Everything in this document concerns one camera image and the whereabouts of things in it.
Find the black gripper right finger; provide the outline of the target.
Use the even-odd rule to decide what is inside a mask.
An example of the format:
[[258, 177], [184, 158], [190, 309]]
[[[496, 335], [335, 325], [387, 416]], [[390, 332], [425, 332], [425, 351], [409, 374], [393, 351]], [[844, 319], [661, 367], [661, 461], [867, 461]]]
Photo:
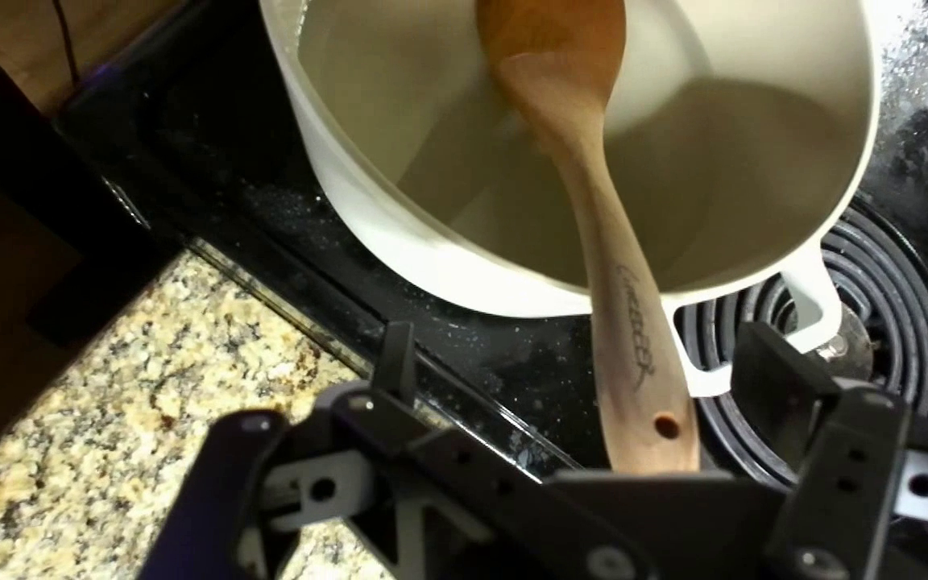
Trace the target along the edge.
[[796, 483], [767, 532], [773, 580], [928, 580], [928, 419], [841, 387], [770, 325], [738, 332], [735, 387], [806, 403]]

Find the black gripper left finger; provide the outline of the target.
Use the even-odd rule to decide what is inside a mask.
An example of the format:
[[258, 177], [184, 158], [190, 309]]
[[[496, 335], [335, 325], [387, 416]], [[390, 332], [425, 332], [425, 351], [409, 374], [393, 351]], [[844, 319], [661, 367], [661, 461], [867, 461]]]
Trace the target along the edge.
[[412, 403], [416, 335], [390, 322], [374, 374], [325, 390], [303, 422], [216, 419], [139, 580], [277, 580], [322, 522], [345, 522], [393, 580], [538, 580], [538, 557], [477, 503], [522, 477]]

